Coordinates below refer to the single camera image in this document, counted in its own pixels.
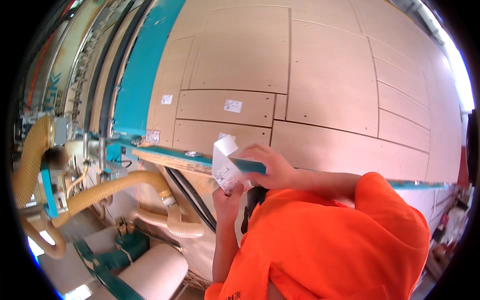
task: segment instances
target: worker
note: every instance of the worker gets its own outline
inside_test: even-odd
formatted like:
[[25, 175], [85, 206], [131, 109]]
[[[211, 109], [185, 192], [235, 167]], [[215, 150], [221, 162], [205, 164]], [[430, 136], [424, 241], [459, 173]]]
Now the worker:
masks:
[[[425, 265], [424, 216], [378, 173], [363, 176], [293, 168], [253, 144], [266, 174], [246, 178], [269, 191], [238, 247], [235, 220], [243, 186], [214, 191], [213, 284], [206, 300], [409, 299]], [[335, 200], [350, 199], [355, 208]]]

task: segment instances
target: wooden panel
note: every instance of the wooden panel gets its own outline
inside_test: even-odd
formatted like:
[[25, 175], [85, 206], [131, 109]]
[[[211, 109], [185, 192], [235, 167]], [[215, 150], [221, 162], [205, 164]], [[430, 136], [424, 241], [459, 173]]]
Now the wooden panel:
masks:
[[429, 101], [424, 82], [418, 82], [394, 66], [374, 58], [377, 79], [386, 83], [428, 107]]
[[368, 41], [292, 21], [287, 120], [377, 136], [377, 88]]
[[274, 119], [285, 120], [287, 115], [287, 95], [276, 95]]
[[432, 143], [426, 180], [456, 183], [462, 147], [460, 102], [445, 55], [428, 39], [425, 46], [433, 67], [433, 76], [427, 77]]
[[[225, 110], [227, 100], [242, 102], [240, 112]], [[275, 94], [218, 90], [182, 91], [177, 118], [272, 127], [274, 103]]]
[[272, 130], [268, 128], [194, 120], [175, 121], [173, 147], [180, 150], [213, 154], [213, 143], [221, 133], [235, 136], [239, 149], [253, 143], [268, 145]]
[[381, 82], [378, 83], [378, 97], [380, 108], [430, 128], [430, 111], [421, 102]]
[[190, 89], [287, 93], [288, 8], [234, 7], [210, 12]]
[[362, 35], [349, 0], [294, 1], [292, 19], [323, 24]]
[[[160, 146], [173, 145], [178, 96], [192, 40], [193, 37], [188, 37], [172, 42], [163, 73], [160, 78], [158, 75], [156, 78], [160, 83], [158, 92], [153, 92], [150, 100], [150, 110], [153, 109], [154, 114], [152, 127], [148, 129], [160, 130]], [[171, 95], [170, 104], [161, 104], [163, 96], [167, 95]]]
[[402, 70], [406, 74], [413, 77], [417, 82], [425, 85], [425, 78], [423, 77], [422, 69], [407, 58], [402, 53], [395, 49], [385, 45], [384, 43], [377, 41], [374, 38], [369, 38], [370, 45], [372, 47], [373, 56], [388, 62], [397, 69]]
[[424, 180], [428, 154], [364, 135], [274, 121], [271, 146], [297, 168]]
[[420, 68], [428, 63], [417, 25], [403, 12], [383, 0], [353, 0], [362, 32], [390, 46]]
[[430, 131], [407, 119], [380, 110], [378, 137], [428, 152]]

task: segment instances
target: white hose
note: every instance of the white hose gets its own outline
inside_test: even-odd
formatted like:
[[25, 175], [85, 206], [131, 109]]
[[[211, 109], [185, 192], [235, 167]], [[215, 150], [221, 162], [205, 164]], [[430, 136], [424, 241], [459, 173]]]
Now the white hose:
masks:
[[180, 207], [177, 203], [167, 208], [168, 216], [158, 215], [147, 212], [141, 208], [132, 210], [128, 219], [133, 221], [140, 219], [145, 223], [157, 226], [159, 228], [166, 228], [171, 234], [180, 238], [197, 238], [204, 234], [204, 227], [198, 223], [187, 223], [181, 221]]

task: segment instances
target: dust collection hose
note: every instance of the dust collection hose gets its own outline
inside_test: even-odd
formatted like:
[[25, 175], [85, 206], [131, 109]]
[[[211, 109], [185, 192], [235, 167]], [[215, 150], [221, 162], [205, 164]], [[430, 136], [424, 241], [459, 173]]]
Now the dust collection hose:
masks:
[[[54, 131], [50, 117], [41, 117], [35, 122], [27, 135], [20, 165], [12, 176], [12, 187], [17, 202], [17, 207], [24, 208], [30, 201], [34, 192], [38, 171], [40, 170], [42, 156], [53, 147], [52, 134]], [[147, 183], [155, 188], [159, 197], [167, 206], [167, 227], [169, 231], [179, 237], [198, 237], [203, 235], [204, 229], [201, 224], [185, 223], [181, 221], [181, 213], [178, 204], [173, 198], [172, 192], [165, 180], [158, 174], [148, 171], [134, 171], [128, 176], [102, 182], [82, 193], [67, 199], [68, 212], [60, 213], [57, 218], [48, 220], [45, 212], [42, 212], [40, 222], [29, 223], [23, 215], [20, 222], [26, 234], [39, 245], [47, 255], [60, 259], [65, 254], [65, 241], [57, 230], [68, 219], [81, 212], [93, 203], [99, 202], [124, 188]], [[44, 229], [54, 240], [55, 245], [47, 243], [40, 236], [39, 231]]]

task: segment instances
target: red cable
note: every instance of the red cable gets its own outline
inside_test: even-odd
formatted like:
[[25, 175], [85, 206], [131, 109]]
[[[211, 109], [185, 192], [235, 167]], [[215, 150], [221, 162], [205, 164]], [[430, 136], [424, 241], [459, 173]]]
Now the red cable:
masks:
[[[60, 18], [70, 10], [70, 7], [72, 7], [72, 5], [73, 5], [74, 2], [75, 2], [75, 0], [71, 0], [71, 1], [70, 1], [70, 4], [67, 5], [67, 7], [63, 10]], [[34, 72], [34, 74], [33, 74], [32, 83], [30, 84], [30, 92], [28, 92], [27, 109], [26, 109], [27, 112], [30, 111], [30, 106], [32, 105], [33, 89], [35, 88], [35, 83], [36, 83], [36, 79], [37, 79], [37, 77], [38, 77], [38, 72], [40, 71], [40, 66], [42, 65], [43, 58], [45, 57], [45, 54], [47, 53], [48, 46], [50, 45], [50, 42], [52, 41], [52, 38], [53, 38], [53, 35], [54, 35], [54, 34], [55, 34], [55, 32], [53, 32], [53, 33], [50, 35], [50, 37], [48, 38], [47, 42], [46, 42], [45, 45], [43, 46], [42, 53], [40, 54], [40, 58], [38, 59], [38, 63], [36, 64], [35, 72]]]

